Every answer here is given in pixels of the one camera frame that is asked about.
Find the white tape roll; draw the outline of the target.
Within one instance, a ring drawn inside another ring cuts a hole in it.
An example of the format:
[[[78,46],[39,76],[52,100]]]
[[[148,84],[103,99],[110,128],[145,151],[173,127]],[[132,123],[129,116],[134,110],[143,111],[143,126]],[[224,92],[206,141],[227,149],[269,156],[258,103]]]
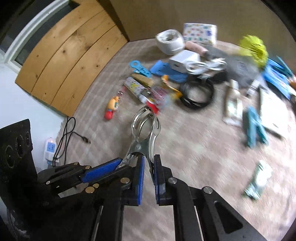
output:
[[[155,36],[155,40],[158,48],[169,56],[173,56],[185,48],[182,34],[175,29],[158,33]]]

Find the patterned tissue pack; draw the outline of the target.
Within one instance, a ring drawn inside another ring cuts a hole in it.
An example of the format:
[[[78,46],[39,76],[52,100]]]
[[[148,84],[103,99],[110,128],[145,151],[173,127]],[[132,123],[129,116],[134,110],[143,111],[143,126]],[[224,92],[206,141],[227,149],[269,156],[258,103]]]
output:
[[[183,38],[185,42],[215,46],[217,42],[217,26],[201,23],[184,23]]]

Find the blue plastic clothespin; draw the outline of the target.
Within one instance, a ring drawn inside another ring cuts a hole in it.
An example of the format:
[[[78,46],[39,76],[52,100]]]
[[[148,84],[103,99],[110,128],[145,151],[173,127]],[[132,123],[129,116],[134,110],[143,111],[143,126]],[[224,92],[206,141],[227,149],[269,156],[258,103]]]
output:
[[[253,106],[248,106],[243,112],[243,128],[246,134],[246,145],[249,148],[254,148],[257,145],[257,141],[261,144],[268,144],[265,128]]]

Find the red white candy wrapper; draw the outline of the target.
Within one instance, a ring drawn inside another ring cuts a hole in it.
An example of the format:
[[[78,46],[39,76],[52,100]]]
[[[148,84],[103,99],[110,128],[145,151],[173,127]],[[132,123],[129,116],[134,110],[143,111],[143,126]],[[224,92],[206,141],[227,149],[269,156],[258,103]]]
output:
[[[181,92],[166,85],[154,85],[150,89],[142,90],[138,95],[138,99],[151,108],[155,114],[164,110],[180,97],[182,97]]]

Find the white blue label card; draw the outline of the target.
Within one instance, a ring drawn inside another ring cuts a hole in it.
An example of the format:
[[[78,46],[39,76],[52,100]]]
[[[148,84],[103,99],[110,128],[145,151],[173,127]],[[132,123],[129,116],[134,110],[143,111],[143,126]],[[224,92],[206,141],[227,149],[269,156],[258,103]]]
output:
[[[269,89],[259,89],[259,115],[269,132],[285,137],[295,126],[295,114],[289,102],[281,100]]]

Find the silver metal clamp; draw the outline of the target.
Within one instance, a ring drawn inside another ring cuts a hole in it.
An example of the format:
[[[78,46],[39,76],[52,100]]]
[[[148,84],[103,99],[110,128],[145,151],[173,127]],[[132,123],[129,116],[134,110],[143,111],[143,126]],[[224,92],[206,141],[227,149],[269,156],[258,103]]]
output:
[[[154,177],[154,146],[161,132],[161,124],[152,108],[146,105],[137,111],[132,119],[131,129],[132,142],[125,157],[116,168],[131,166],[137,156],[143,155],[148,162],[152,181],[156,183]]]

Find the blue snack packet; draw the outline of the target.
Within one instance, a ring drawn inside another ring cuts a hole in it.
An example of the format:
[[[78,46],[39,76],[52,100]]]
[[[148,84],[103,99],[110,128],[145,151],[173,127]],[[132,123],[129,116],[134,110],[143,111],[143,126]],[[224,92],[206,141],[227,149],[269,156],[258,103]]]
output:
[[[277,72],[271,66],[266,66],[263,78],[267,83],[272,84],[286,99],[290,100],[288,80],[284,74]]]

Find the grey cloth pouch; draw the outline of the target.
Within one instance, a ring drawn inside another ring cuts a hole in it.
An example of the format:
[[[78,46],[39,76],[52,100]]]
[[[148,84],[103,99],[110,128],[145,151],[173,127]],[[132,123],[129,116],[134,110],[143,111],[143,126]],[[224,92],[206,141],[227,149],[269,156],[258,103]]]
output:
[[[230,55],[212,46],[206,46],[205,48],[208,50],[206,57],[225,59],[228,78],[237,81],[240,88],[247,88],[258,77],[259,68],[251,57]]]

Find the orange toy keychain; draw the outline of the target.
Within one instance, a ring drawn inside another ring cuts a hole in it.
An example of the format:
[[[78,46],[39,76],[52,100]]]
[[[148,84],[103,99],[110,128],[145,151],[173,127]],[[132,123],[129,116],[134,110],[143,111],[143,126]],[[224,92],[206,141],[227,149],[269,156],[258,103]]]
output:
[[[118,109],[118,105],[119,105],[119,96],[112,97],[112,99],[108,102],[105,110],[104,118],[106,120],[109,121],[113,118],[113,114]]]

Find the wooden board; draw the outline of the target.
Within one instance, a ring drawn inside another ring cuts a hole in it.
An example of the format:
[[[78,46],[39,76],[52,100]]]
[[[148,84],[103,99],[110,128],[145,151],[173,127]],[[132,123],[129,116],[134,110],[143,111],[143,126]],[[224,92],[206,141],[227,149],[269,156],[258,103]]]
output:
[[[27,57],[15,83],[72,116],[95,78],[128,42],[110,1],[77,1]]]

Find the small cream lotion tube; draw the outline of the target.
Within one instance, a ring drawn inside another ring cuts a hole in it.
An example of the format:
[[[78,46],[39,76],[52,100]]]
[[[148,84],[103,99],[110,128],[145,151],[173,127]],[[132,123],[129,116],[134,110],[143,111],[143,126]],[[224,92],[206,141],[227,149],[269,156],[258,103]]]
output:
[[[223,121],[228,125],[242,126],[243,103],[239,84],[231,79],[226,90]]]

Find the blue silicone case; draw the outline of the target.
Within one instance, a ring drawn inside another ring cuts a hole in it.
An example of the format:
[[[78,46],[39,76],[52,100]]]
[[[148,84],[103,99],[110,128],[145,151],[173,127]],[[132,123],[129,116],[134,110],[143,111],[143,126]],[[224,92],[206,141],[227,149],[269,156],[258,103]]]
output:
[[[178,84],[186,82],[188,74],[173,70],[168,63],[157,61],[150,69],[150,73],[156,76],[168,75],[169,80]]]

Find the white power strip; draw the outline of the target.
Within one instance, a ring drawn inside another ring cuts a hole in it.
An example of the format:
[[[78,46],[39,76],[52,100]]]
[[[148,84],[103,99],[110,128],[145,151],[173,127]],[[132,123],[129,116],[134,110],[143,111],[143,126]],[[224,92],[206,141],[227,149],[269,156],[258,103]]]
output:
[[[57,143],[54,138],[48,138],[45,142],[44,158],[46,162],[52,162],[57,149]]]

